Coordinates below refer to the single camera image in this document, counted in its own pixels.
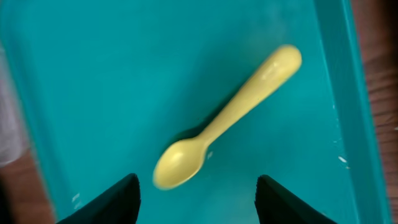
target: plastic tray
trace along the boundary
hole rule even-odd
[[[135,172],[138,223],[258,223],[261,174],[338,223],[391,222],[348,0],[2,0],[0,21],[59,219]],[[156,189],[167,146],[281,44],[300,71]]]

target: plastic spoon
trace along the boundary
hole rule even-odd
[[[155,167],[154,184],[167,190],[193,177],[205,161],[208,146],[285,83],[301,63],[301,53],[294,46],[277,49],[201,134],[169,146]]]

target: spoon handle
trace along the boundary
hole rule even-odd
[[[277,49],[239,89],[218,116],[199,134],[210,145],[229,127],[271,95],[301,66],[300,51],[291,45]]]

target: spoon bowl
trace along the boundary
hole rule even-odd
[[[173,143],[156,165],[155,185],[160,189],[172,189],[193,177],[205,161],[206,150],[207,145],[198,138]]]

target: wooden table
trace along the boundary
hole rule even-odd
[[[351,0],[392,214],[398,223],[398,3]],[[30,154],[0,170],[18,224],[53,224]]]
[[[351,0],[394,221],[398,223],[398,2]]]

